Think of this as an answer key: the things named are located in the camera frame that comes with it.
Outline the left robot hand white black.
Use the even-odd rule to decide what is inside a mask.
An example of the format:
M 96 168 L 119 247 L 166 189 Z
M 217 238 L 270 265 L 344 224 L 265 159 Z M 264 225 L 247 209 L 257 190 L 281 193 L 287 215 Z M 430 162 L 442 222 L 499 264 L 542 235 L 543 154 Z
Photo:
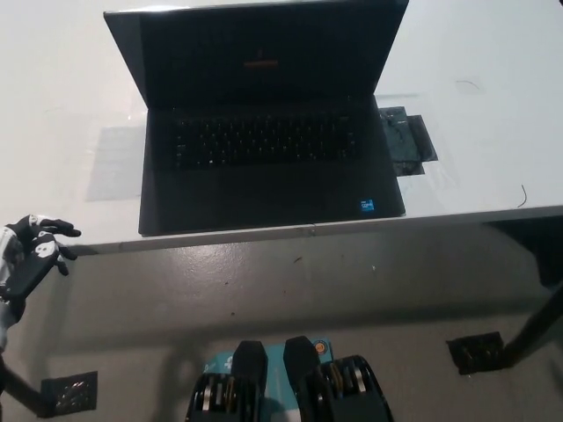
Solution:
M 1 228 L 1 303 L 19 320 L 26 299 L 52 268 L 67 276 L 66 262 L 77 255 L 56 236 L 76 238 L 79 229 L 61 219 L 26 215 Z

